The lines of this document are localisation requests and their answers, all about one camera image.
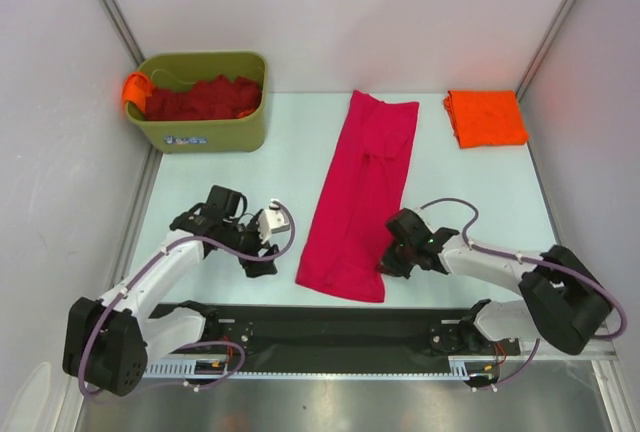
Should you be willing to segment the pink t shirt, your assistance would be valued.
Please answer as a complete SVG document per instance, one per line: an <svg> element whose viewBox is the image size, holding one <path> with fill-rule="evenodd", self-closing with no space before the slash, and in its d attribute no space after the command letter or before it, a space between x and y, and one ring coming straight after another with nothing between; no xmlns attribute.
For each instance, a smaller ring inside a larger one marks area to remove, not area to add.
<svg viewBox="0 0 640 432"><path fill-rule="evenodd" d="M297 284L370 303L385 299L377 264L391 242L419 117L416 101L353 92L296 275Z"/></svg>

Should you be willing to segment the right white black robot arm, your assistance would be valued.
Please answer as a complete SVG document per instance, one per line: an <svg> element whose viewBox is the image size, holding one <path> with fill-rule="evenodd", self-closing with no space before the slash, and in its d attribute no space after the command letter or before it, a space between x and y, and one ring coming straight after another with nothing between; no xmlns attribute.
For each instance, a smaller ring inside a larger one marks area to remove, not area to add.
<svg viewBox="0 0 640 432"><path fill-rule="evenodd" d="M461 340L473 353L484 353L502 339L525 338L579 355L614 309L601 284L563 246L541 253L493 248L473 240L467 229L431 230L407 208L385 227L392 242L380 259L381 273L407 278L420 268L474 278L518 295L516 301L487 299L471 308Z"/></svg>

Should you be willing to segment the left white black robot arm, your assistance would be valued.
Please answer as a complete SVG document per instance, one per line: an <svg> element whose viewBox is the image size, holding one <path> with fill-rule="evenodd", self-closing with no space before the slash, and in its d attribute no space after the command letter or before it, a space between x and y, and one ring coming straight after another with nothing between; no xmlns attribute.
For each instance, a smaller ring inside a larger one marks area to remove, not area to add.
<svg viewBox="0 0 640 432"><path fill-rule="evenodd" d="M63 371L76 378L83 397L107 392L123 397L140 383L145 369L181 351L217 349L229 361L244 364L245 349L228 339L217 310L193 300L168 314L153 312L168 292L211 253L239 260L251 278L273 275L275 261L287 252L274 235L295 233L295 222L278 200L255 214L246 196L213 186L207 199L173 219L156 252L97 299L79 298L70 308Z"/></svg>

